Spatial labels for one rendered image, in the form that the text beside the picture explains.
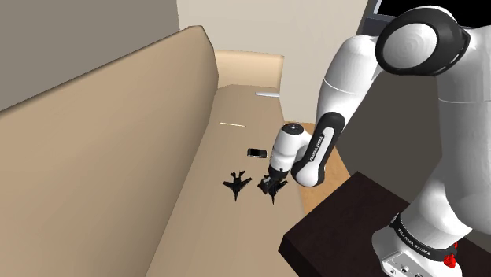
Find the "black toy jet plane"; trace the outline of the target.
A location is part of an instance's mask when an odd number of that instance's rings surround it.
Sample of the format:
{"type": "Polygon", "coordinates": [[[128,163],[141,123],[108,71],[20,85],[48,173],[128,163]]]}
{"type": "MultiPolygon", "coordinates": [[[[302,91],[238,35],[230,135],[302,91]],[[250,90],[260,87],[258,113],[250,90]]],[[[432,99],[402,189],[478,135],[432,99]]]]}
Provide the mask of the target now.
{"type": "Polygon", "coordinates": [[[272,204],[275,204],[275,195],[288,183],[286,179],[273,179],[266,175],[257,185],[264,194],[271,196],[272,204]]]}
{"type": "Polygon", "coordinates": [[[231,172],[230,175],[233,177],[233,181],[223,181],[223,185],[230,188],[234,192],[235,201],[237,201],[238,193],[240,192],[240,190],[252,180],[250,177],[242,180],[242,176],[244,173],[244,171],[240,171],[239,173],[231,172]]]}

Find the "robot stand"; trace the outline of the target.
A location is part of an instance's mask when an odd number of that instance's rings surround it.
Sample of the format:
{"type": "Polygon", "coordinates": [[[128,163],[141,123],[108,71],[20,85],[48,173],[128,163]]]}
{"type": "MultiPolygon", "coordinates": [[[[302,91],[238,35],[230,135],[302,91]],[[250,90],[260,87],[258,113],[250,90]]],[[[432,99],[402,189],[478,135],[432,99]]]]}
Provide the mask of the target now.
{"type": "Polygon", "coordinates": [[[491,190],[434,173],[407,203],[356,173],[286,232],[279,252],[299,277],[491,277],[491,190]]]}

